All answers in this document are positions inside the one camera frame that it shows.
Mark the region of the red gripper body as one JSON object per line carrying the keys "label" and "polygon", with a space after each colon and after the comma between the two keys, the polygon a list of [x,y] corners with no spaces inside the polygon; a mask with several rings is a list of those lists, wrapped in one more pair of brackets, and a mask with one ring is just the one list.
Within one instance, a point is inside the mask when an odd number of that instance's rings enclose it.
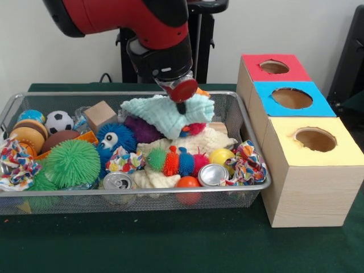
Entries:
{"label": "red gripper body", "polygon": [[190,99],[197,91],[197,81],[194,78],[178,79],[172,81],[168,87],[168,96],[176,103]]}

